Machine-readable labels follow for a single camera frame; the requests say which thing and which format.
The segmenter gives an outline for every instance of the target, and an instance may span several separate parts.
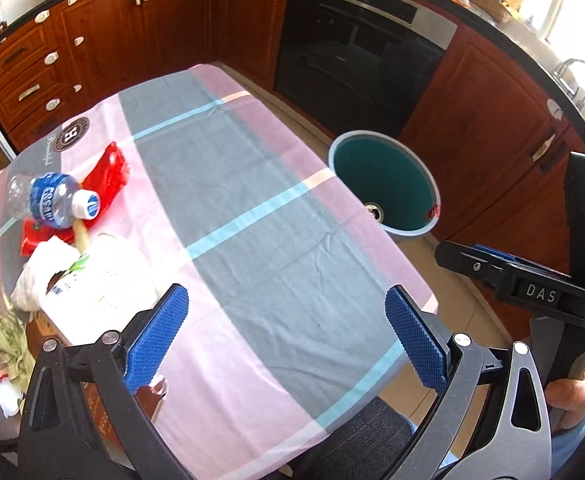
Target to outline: red label on bucket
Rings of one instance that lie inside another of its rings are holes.
[[[432,209],[428,211],[428,219],[434,218],[435,216],[441,216],[441,205],[435,204]]]

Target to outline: oven door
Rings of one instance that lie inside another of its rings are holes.
[[[288,0],[275,90],[337,136],[397,137],[443,57],[375,10],[356,0]]]

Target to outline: faucet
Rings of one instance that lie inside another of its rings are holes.
[[[572,88],[570,86],[570,83],[568,83],[563,76],[565,75],[565,72],[574,64],[574,63],[582,63],[585,65],[585,61],[582,59],[576,59],[574,57],[571,57],[570,59],[566,59],[564,62],[559,63],[559,65],[557,66],[557,68],[554,70],[553,75],[556,76],[557,81],[559,81],[563,87],[565,88],[566,92],[568,93],[568,95],[573,99],[573,101],[576,98],[577,93],[579,92],[579,90],[581,89],[581,87],[579,85],[576,86],[576,88]],[[583,106],[583,104],[585,103],[585,94],[579,99],[575,101],[575,105],[577,108],[579,108],[579,110],[581,109],[581,107]]]

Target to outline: black countertop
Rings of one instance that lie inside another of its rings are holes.
[[[0,34],[0,40],[7,37],[13,31],[17,30],[25,22],[32,20],[41,10],[47,9],[62,0],[47,0],[35,9],[23,15],[18,20]],[[546,92],[550,99],[559,104],[565,117],[576,130],[577,134],[585,144],[585,118],[575,106],[572,99],[557,84],[554,78],[527,52],[525,52],[517,43],[509,38],[504,32],[496,28],[492,23],[478,16],[471,10],[465,9],[451,0],[426,0],[441,9],[446,10],[449,14],[457,17],[468,27],[476,30],[486,39],[490,40],[505,54],[511,57],[538,85]]]

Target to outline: red wrapper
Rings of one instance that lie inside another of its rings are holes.
[[[110,208],[114,197],[128,183],[130,168],[124,158],[122,150],[116,143],[111,142],[106,147],[96,166],[81,183],[81,187],[99,193],[101,207],[99,214],[92,220],[84,220],[87,229],[90,229],[99,218],[103,217]],[[75,240],[72,228],[56,230],[45,225],[35,224],[32,220],[24,222],[24,234],[21,241],[21,255],[30,256],[40,242],[49,240],[57,235],[64,242],[71,244]]]

